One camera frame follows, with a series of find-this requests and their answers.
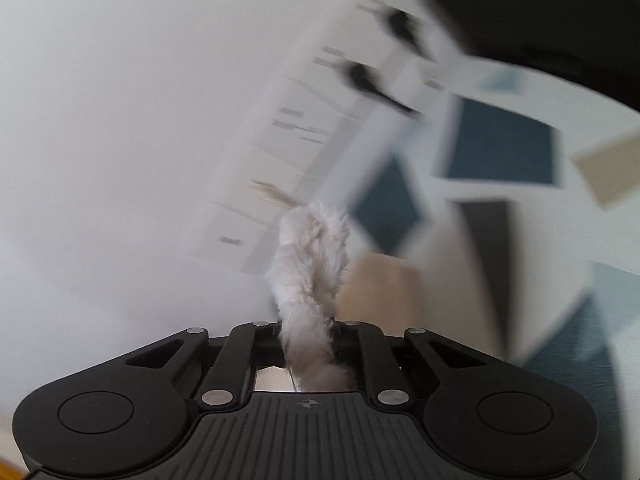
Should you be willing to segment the black plug left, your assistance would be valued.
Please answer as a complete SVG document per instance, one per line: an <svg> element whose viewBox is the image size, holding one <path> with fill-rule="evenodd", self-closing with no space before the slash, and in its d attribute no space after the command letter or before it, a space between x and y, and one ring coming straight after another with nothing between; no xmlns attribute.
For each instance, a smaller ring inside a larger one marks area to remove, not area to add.
<svg viewBox="0 0 640 480"><path fill-rule="evenodd" d="M389 105L406 115L419 115L417 110L397 101L383 91L378 84L375 70L372 67L354 61L347 61L341 66L340 72L346 84L364 96Z"/></svg>

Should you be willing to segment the black plug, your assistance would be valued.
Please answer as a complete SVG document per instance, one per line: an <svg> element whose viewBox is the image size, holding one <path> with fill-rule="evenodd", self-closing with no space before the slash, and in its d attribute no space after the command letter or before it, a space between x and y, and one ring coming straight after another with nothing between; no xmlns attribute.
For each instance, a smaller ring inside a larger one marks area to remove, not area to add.
<svg viewBox="0 0 640 480"><path fill-rule="evenodd" d="M434 61L433 53L420 40L418 22L412 15L404 10L387 8L383 12L383 23L388 32L404 47L424 60Z"/></svg>
<svg viewBox="0 0 640 480"><path fill-rule="evenodd" d="M397 101L383 91L378 84L375 70L372 67L354 61L347 61L341 66L340 72L346 84L364 96L389 105L406 115L419 115L417 110Z"/></svg>

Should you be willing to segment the black bedside cabinet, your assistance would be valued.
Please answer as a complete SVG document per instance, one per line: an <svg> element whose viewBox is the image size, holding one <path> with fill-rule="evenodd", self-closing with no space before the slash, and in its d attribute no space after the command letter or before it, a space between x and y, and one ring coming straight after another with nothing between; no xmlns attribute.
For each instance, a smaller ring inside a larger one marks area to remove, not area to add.
<svg viewBox="0 0 640 480"><path fill-rule="evenodd" d="M464 52L540 70L638 110L639 0L423 0Z"/></svg>

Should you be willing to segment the black plug right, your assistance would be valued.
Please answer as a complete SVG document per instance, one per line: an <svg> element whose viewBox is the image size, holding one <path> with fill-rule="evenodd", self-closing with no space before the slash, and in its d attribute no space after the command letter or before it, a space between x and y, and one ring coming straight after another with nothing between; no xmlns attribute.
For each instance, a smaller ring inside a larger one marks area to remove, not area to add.
<svg viewBox="0 0 640 480"><path fill-rule="evenodd" d="M383 23L388 32L404 47L424 60L434 61L433 53L420 40L418 22L412 15L404 10L387 8L383 12Z"/></svg>

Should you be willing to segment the white wall socket panel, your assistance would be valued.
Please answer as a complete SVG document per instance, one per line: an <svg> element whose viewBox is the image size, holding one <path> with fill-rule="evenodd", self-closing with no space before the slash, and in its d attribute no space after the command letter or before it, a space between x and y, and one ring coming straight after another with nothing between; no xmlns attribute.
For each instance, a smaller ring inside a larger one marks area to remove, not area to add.
<svg viewBox="0 0 640 480"><path fill-rule="evenodd" d="M434 61L388 32L387 8L416 19ZM355 207L386 157L436 120L446 100L446 75L460 58L423 0L331 0L229 143L184 236L188 255L258 274L288 208L312 200ZM340 72L347 61L372 67L383 91L419 115L350 88Z"/></svg>

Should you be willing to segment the cream knit cardigan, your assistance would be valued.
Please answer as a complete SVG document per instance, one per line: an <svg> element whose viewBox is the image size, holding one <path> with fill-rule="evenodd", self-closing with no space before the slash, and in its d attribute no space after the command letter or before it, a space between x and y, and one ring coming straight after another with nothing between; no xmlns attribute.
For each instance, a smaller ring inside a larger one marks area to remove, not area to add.
<svg viewBox="0 0 640 480"><path fill-rule="evenodd" d="M334 322L362 321L387 335L422 323L420 273L401 258L368 252L349 261L347 214L314 202L280 221L267 281L286 367L303 392L348 391L355 372L336 355Z"/></svg>

